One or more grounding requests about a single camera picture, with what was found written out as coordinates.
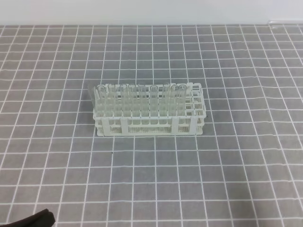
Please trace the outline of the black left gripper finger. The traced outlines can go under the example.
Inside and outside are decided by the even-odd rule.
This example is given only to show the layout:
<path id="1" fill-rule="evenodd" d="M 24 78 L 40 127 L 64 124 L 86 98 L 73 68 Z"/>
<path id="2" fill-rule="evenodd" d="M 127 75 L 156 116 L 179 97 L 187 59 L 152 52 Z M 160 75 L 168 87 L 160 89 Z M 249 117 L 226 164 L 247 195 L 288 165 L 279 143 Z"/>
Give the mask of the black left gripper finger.
<path id="1" fill-rule="evenodd" d="M 52 227 L 55 224 L 54 214 L 49 209 L 44 209 L 22 220 L 1 225 L 1 227 Z"/>

